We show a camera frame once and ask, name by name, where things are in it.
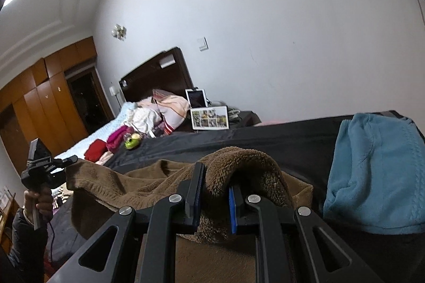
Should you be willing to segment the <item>person's left forearm black sleeve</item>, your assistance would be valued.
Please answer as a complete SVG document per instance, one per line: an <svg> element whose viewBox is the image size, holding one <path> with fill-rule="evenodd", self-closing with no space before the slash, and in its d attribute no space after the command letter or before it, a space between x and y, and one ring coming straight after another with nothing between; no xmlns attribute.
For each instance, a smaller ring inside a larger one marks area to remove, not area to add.
<svg viewBox="0 0 425 283"><path fill-rule="evenodd" d="M12 248L4 260L9 282L44 282L46 227L34 229L20 208L12 223Z"/></svg>

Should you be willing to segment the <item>person's left hand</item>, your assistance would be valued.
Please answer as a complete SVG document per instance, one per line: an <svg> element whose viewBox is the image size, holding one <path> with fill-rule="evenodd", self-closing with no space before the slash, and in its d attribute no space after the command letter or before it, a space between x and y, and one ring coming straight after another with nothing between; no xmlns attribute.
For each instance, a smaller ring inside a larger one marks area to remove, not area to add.
<svg viewBox="0 0 425 283"><path fill-rule="evenodd" d="M53 219L53 197L51 189L43 186L39 192L33 190L26 190L24 192L24 215L31 224L34 223L33 213L34 210L42 215L46 222Z"/></svg>

